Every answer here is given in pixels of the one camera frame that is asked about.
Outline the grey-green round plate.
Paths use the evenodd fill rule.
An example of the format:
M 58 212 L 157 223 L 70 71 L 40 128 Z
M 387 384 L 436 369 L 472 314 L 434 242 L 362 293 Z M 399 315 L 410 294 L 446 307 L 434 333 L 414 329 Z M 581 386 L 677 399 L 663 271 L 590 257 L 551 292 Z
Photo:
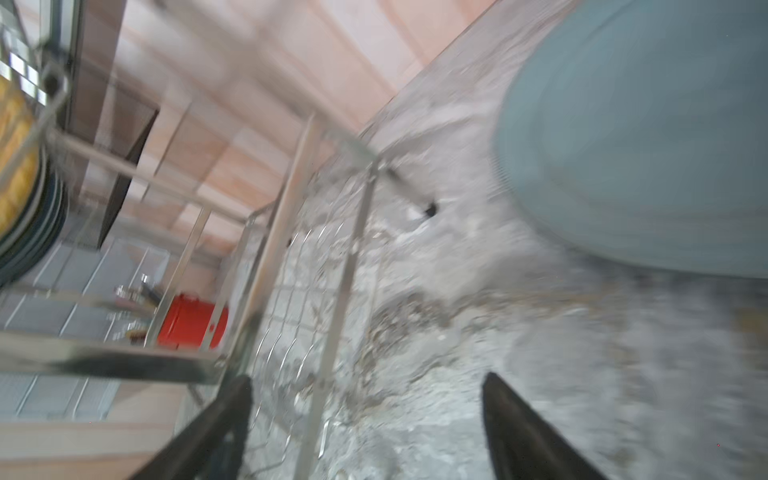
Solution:
M 523 215 L 617 262 L 767 275 L 767 5 L 583 1 L 513 80 L 495 167 Z

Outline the steel two-tier dish rack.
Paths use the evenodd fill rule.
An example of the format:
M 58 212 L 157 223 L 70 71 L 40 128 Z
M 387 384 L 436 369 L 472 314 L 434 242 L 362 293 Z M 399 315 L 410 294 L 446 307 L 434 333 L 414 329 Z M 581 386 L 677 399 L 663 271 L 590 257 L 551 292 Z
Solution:
M 128 479 L 176 436 L 189 398 L 241 374 L 254 403 L 241 474 L 306 479 L 323 456 L 331 364 L 353 302 L 375 187 L 436 203 L 363 129 L 484 1 L 5 1 L 1 73 L 33 101 L 4 140 L 3 293 L 85 300 L 23 281 L 59 243 L 170 254 L 162 279 L 92 306 L 132 315 L 118 342 L 1 328 L 1 375 L 120 383 L 100 421 L 3 421 L 5 479 Z M 215 304 L 199 348 L 157 337 L 174 297 Z

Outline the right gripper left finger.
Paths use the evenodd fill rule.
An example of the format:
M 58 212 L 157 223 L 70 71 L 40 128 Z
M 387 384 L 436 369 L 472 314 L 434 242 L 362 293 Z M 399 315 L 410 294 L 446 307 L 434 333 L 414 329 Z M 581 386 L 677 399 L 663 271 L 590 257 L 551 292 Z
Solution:
M 132 477 L 237 479 L 253 406 L 251 379 L 236 377 L 216 399 Z

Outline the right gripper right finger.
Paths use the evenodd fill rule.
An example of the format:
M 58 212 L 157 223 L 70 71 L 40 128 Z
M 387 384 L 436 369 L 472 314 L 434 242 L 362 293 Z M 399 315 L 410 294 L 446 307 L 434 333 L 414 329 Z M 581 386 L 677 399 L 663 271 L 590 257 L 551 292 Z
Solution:
M 496 373 L 485 376 L 481 399 L 497 479 L 606 479 Z

